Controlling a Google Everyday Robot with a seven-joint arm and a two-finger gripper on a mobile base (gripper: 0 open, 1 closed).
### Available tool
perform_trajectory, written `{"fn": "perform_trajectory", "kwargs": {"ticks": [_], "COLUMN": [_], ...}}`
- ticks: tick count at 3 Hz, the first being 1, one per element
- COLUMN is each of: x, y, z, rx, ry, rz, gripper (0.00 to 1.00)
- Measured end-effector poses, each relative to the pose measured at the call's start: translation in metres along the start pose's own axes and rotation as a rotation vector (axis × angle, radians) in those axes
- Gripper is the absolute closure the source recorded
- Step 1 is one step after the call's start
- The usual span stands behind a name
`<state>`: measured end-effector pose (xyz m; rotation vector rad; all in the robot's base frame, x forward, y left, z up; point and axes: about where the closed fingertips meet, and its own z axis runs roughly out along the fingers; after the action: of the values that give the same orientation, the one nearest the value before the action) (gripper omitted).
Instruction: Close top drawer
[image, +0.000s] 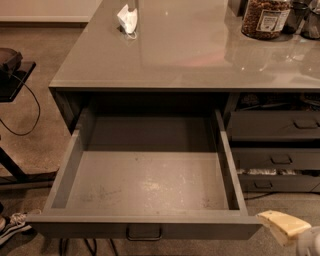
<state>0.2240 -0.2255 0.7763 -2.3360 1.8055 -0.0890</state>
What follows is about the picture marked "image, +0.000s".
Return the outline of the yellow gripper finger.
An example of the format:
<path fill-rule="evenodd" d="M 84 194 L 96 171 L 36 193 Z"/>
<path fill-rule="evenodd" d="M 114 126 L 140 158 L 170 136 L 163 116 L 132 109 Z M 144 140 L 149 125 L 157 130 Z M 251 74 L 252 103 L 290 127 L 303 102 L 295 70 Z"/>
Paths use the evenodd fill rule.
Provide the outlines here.
<path fill-rule="evenodd" d="M 298 240 L 298 236 L 311 228 L 311 225 L 295 216 L 268 210 L 256 215 L 281 246 L 289 246 Z"/>

